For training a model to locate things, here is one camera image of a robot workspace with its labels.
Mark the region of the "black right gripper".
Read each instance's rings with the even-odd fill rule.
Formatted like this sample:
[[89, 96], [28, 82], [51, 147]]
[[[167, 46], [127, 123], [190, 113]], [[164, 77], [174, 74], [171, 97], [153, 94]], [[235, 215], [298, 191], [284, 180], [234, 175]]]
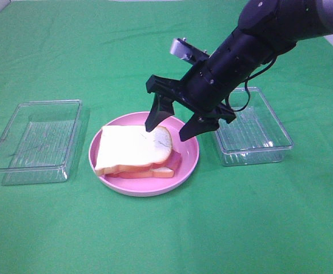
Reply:
[[194, 64], [180, 80], [152, 75], [146, 82], [147, 92], [155, 94], [145, 121], [146, 131], [151, 132], [174, 115], [174, 101], [194, 113], [179, 131], [182, 142], [216, 131], [219, 128], [218, 119], [230, 123], [236, 118], [228, 103], [222, 103], [233, 89], [233, 86], [222, 83], [214, 76], [205, 61]]

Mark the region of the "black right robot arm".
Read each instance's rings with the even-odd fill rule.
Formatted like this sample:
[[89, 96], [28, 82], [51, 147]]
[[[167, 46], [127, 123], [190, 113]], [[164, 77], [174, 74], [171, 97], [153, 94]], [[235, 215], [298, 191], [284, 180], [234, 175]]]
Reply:
[[173, 40], [170, 52], [191, 68], [180, 79], [151, 76], [147, 92], [154, 101], [146, 119], [147, 131], [174, 114], [178, 102], [192, 111], [180, 129], [181, 141], [215, 131], [219, 120], [235, 119], [229, 94], [257, 75], [260, 65], [272, 66], [298, 41], [333, 34], [333, 1], [249, 1], [238, 25], [224, 42], [207, 54], [184, 39]]

